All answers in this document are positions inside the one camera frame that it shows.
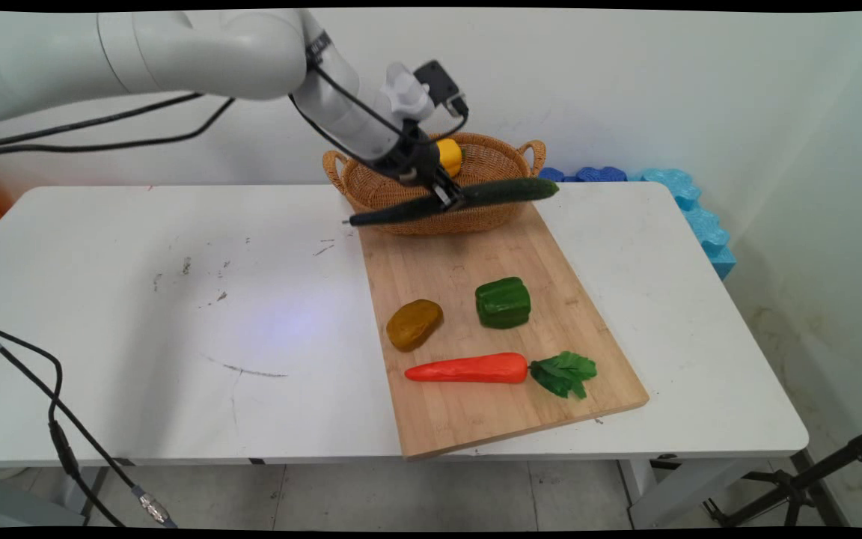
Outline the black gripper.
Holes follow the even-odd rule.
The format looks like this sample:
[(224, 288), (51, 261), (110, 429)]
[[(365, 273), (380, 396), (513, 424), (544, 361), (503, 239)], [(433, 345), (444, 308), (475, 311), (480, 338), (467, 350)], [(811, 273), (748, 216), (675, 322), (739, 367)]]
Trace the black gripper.
[(389, 153), (374, 161), (374, 171), (404, 187), (430, 187), (442, 212), (464, 205), (462, 187), (441, 166), (438, 145), (427, 137), (400, 138)]

